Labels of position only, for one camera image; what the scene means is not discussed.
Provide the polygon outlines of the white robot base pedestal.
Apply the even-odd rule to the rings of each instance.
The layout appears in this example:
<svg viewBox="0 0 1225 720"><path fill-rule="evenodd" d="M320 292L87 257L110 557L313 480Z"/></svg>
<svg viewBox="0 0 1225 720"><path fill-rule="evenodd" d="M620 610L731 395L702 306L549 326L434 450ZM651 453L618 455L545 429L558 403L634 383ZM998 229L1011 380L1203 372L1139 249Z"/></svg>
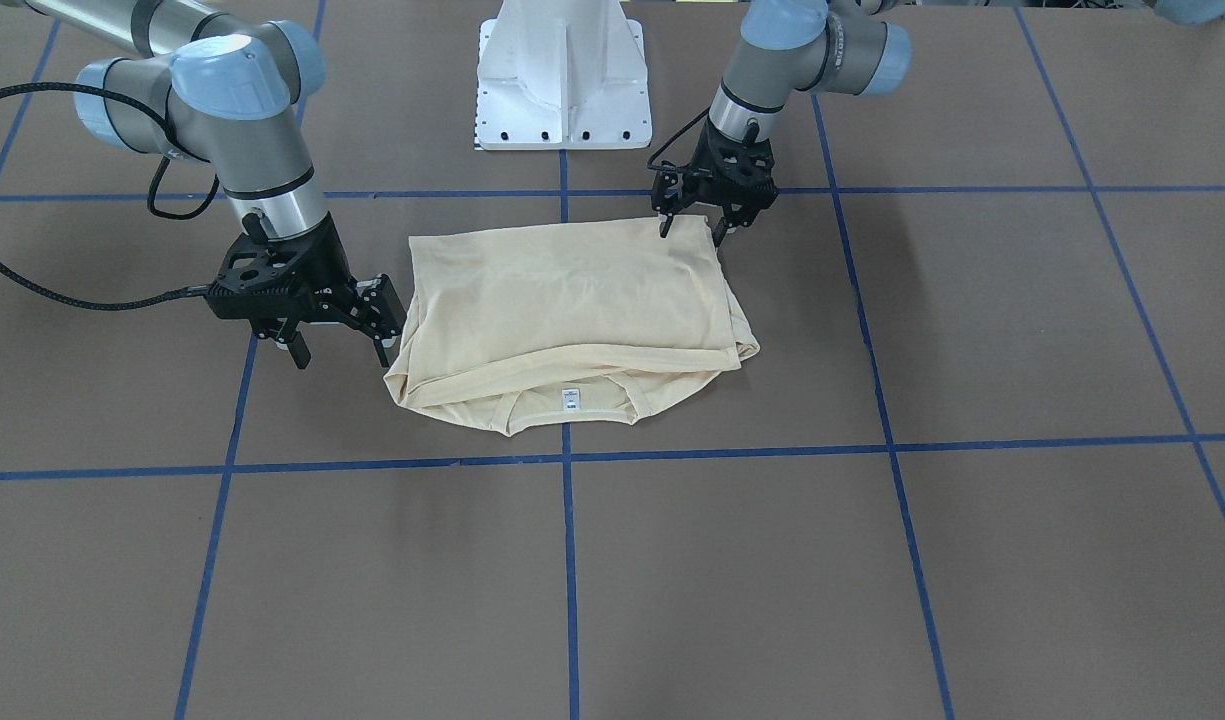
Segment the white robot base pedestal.
<svg viewBox="0 0 1225 720"><path fill-rule="evenodd" d="M479 26L477 100L477 149L644 149L643 27L621 1L503 1Z"/></svg>

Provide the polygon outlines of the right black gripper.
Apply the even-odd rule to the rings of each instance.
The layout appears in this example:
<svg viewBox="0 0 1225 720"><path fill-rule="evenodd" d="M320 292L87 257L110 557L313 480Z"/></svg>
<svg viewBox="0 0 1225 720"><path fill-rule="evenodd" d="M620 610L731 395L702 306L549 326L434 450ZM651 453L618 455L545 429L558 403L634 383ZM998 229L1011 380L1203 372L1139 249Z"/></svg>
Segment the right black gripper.
<svg viewBox="0 0 1225 720"><path fill-rule="evenodd" d="M388 276L356 282L333 217L295 238L273 240L265 218L245 216L222 268L206 291L221 320L250 320L258 340L273 340L307 369L311 351L303 322L339 323L370 338L379 364L390 369L401 351L405 306Z"/></svg>

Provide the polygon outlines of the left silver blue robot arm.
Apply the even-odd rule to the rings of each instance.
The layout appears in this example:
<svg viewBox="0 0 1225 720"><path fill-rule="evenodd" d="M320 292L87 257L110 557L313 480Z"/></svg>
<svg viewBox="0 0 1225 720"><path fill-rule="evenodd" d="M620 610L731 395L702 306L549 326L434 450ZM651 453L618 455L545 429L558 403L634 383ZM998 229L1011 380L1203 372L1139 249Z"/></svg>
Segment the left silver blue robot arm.
<svg viewBox="0 0 1225 720"><path fill-rule="evenodd" d="M652 208L666 238L693 204L722 209L714 245L752 225L778 197L771 138L794 92L887 96L907 77L911 37L856 1L753 1L709 107L666 140L698 127L684 164L653 152Z"/></svg>

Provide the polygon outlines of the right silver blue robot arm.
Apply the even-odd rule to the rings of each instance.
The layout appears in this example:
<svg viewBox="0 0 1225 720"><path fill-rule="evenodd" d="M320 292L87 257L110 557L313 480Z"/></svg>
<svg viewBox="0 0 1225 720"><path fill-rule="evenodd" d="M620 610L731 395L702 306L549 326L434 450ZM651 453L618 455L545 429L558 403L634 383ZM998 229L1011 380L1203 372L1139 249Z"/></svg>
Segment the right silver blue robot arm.
<svg viewBox="0 0 1225 720"><path fill-rule="evenodd" d="M197 1L29 1L32 12L105 38L123 58L65 89L83 126L118 149L209 164L243 231L201 298L246 320L305 369L301 324L344 324L382 365L405 309L391 279L353 277L295 118L327 77L318 40L292 20L251 23Z"/></svg>

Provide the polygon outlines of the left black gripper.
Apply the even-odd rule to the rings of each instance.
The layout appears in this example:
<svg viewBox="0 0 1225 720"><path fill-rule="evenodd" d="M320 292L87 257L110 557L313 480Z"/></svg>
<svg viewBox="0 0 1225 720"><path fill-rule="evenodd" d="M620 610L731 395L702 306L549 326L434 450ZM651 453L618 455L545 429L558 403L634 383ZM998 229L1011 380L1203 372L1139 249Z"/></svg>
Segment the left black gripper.
<svg viewBox="0 0 1225 720"><path fill-rule="evenodd" d="M695 154L682 165L658 160L675 141L704 122ZM722 209L710 238L715 249L737 229L748 227L748 217L771 208L778 196L772 170L775 168L771 142L760 137L757 119L740 120L736 136L728 137L707 115L693 118L685 127L664 141L650 156L652 208L659 218L659 238L666 238L673 219L691 204L710 204Z"/></svg>

